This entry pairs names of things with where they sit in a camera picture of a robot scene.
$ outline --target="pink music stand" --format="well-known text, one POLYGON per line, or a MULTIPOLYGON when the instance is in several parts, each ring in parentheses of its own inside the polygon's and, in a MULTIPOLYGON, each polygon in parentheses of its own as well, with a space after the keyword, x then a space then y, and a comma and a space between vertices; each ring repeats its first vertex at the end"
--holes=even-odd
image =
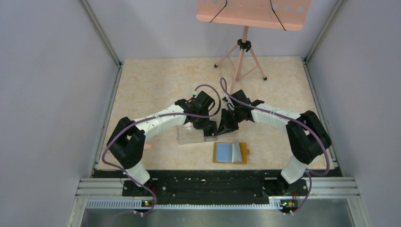
MULTIPOLYGON (((271 0, 271 2, 286 30, 299 31, 303 28, 311 0, 271 0)), ((225 3, 226 0, 198 0, 197 19, 210 22, 224 7, 225 3)), ((213 19, 213 22, 244 26, 242 39, 238 40, 237 44, 214 65, 216 68, 225 58, 228 58, 234 67, 229 55, 237 47, 240 47, 238 63, 237 66, 234 67, 235 74, 233 82, 231 83, 230 94, 233 93, 235 81, 244 78, 256 68, 259 68, 263 79, 267 80, 255 52, 252 47, 250 47, 251 42, 246 40, 246 38, 248 36, 249 26, 283 29, 271 10, 270 0, 228 0, 227 6, 213 19), (238 75, 241 72, 244 51, 248 50, 251 52, 256 66, 239 78, 238 75)))

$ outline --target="black elastic cord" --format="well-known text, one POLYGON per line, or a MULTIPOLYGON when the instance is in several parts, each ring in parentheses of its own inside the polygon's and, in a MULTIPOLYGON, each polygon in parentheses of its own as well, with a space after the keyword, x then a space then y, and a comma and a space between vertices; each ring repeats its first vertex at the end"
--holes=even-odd
POLYGON ((223 6, 223 8, 221 8, 221 10, 214 16, 214 18, 216 18, 217 15, 220 14, 221 11, 223 11, 223 9, 227 6, 227 2, 228 2, 228 0, 226 0, 226 4, 225 4, 225 5, 223 6))
POLYGON ((274 9, 273 9, 273 4, 272 4, 271 0, 270 0, 270 6, 271 6, 271 10, 273 11, 274 15, 276 15, 277 20, 279 20, 279 22, 280 22, 281 26, 283 27, 284 31, 286 31, 286 28, 284 27, 283 23, 281 22, 281 20, 280 20, 279 17, 277 16, 276 11, 274 11, 274 9))

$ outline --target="tripod leg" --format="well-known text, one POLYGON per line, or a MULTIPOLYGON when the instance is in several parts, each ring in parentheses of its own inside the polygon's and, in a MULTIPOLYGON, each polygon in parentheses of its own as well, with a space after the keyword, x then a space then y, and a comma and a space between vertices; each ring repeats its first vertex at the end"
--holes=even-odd
POLYGON ((233 46, 233 48, 231 48, 231 50, 230 50, 219 62, 217 62, 217 63, 214 65, 214 67, 217 68, 217 66, 218 66, 222 61, 224 61, 224 59, 226 59, 235 49, 237 49, 237 47, 238 47, 238 44, 235 44, 235 46, 233 46))
POLYGON ((234 90, 234 84, 237 80, 237 77, 239 75, 239 73, 241 72, 241 65, 242 65, 242 59, 244 58, 244 50, 241 49, 239 52, 239 56, 238 56, 238 63, 237 63, 237 67, 235 69, 235 74, 234 74, 234 78, 233 78, 233 82, 231 82, 231 88, 230 88, 230 94, 233 93, 234 90))
POLYGON ((253 59, 254 59, 255 62, 256 62, 256 65, 257 65, 258 68, 259 68, 259 71, 260 71, 261 74, 262 74, 263 80, 267 80, 267 77, 266 77, 266 75, 265 75, 264 72, 263 72, 262 66, 259 64, 259 61, 258 61, 258 58, 256 57, 255 52, 253 52, 253 49, 252 49, 252 48, 250 48, 250 51, 251 51, 251 54, 252 54, 253 59))

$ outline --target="clear plastic container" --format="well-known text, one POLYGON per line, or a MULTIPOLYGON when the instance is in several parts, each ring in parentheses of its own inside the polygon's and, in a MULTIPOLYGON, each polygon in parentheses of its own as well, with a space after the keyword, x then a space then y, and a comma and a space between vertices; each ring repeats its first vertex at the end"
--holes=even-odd
POLYGON ((195 129, 192 123, 177 126, 178 144, 215 142, 217 138, 217 129, 205 133, 204 130, 195 129))

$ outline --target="white wall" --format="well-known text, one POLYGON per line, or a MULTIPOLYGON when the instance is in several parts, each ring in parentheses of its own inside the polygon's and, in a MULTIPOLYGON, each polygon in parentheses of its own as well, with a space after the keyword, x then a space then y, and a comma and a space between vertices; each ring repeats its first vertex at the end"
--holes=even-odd
POLYGON ((374 226, 399 226, 401 1, 349 0, 311 62, 342 169, 374 226))
MULTIPOLYGON (((256 54, 305 57, 336 2, 312 0, 301 31, 251 27, 248 38, 256 54)), ((241 26, 198 21, 196 0, 89 0, 89 3, 123 60, 223 56, 242 38, 241 26)))
POLYGON ((115 74, 77 0, 0 1, 0 226, 66 226, 115 74))

